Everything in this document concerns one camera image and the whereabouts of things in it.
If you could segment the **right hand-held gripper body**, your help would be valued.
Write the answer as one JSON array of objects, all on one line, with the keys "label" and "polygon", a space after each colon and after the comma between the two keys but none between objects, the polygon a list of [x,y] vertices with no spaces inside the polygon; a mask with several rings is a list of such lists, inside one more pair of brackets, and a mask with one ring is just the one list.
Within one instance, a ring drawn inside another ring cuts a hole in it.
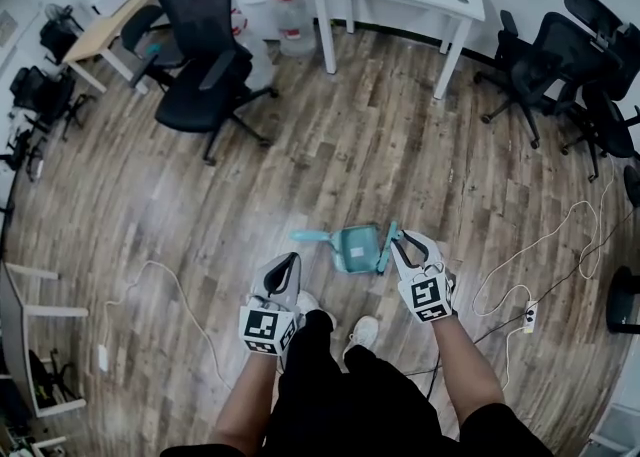
[{"label": "right hand-held gripper body", "polygon": [[453,308],[455,276],[442,262],[411,273],[398,283],[399,293],[410,313],[420,322],[434,322],[456,315]]}]

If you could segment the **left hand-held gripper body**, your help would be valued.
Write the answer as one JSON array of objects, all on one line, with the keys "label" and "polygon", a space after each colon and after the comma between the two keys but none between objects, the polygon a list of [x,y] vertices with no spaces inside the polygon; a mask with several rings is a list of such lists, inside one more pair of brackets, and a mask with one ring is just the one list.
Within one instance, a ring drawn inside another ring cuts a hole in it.
[{"label": "left hand-held gripper body", "polygon": [[238,334],[250,352],[285,358],[300,321],[297,306],[252,295],[240,308]]}]

